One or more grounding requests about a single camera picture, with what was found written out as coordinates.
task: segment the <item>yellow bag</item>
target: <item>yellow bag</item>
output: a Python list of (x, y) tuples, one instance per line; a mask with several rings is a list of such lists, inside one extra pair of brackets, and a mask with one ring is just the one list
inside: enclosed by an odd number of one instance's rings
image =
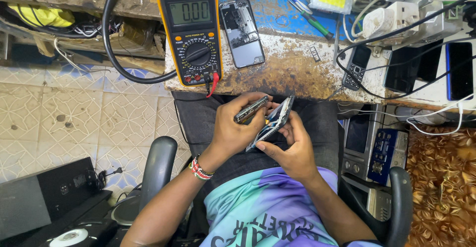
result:
[(10, 2), (8, 7), (15, 10), (20, 18), (31, 26), (68, 27), (75, 22), (71, 10)]

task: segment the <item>tiled floor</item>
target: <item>tiled floor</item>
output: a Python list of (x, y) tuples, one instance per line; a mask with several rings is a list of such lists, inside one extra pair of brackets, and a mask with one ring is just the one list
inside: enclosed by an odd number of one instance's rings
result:
[[(168, 135), (178, 150), (172, 177), (190, 157), (172, 95), (116, 72), (63, 66), (0, 67), (0, 183), (90, 156), (117, 198), (142, 182), (149, 147)], [(155, 75), (129, 69), (141, 77)]]

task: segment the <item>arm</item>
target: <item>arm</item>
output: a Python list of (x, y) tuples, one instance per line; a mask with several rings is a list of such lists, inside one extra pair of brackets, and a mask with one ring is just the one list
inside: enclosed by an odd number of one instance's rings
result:
[[(265, 95), (244, 93), (218, 107), (212, 143), (199, 157), (199, 165), (204, 171), (216, 171), (256, 137), (265, 125), (266, 108), (258, 111), (249, 125), (237, 124), (233, 117), (244, 106)], [(122, 240), (121, 247), (166, 245), (204, 183), (190, 170), (182, 171), (142, 209)]]
[(257, 142), (256, 147), (276, 160), (288, 176), (303, 184), (329, 235), (340, 246), (353, 240), (376, 240), (370, 228), (349, 209), (319, 174), (311, 138), (295, 111), (291, 111), (289, 122), (279, 132), (286, 137), (290, 145), (288, 150), (282, 151), (263, 141)]

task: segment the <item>blue power supply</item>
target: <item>blue power supply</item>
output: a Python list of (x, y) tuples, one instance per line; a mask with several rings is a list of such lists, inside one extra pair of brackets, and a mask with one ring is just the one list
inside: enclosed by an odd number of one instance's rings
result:
[(395, 129), (378, 129), (367, 177), (390, 186), (390, 168), (405, 168), (408, 133)]

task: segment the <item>human hand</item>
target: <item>human hand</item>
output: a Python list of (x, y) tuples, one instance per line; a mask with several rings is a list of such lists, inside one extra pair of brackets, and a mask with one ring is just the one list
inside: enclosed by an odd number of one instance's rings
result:
[(261, 92), (243, 93), (231, 102), (218, 107), (213, 139), (209, 146), (214, 153), (228, 159), (255, 140), (258, 132), (265, 126), (265, 113), (268, 107), (271, 107), (273, 97), (268, 95), (268, 103), (256, 112), (250, 124), (235, 123), (233, 117), (244, 107), (253, 104), (265, 95), (267, 94)]
[(314, 151), (309, 134), (304, 128), (301, 118), (295, 111), (289, 113), (288, 122), (279, 129), (288, 141), (289, 149), (283, 151), (269, 142), (258, 141), (256, 147), (273, 158), (281, 165), (286, 174), (296, 181), (305, 183), (319, 177), (314, 161)]

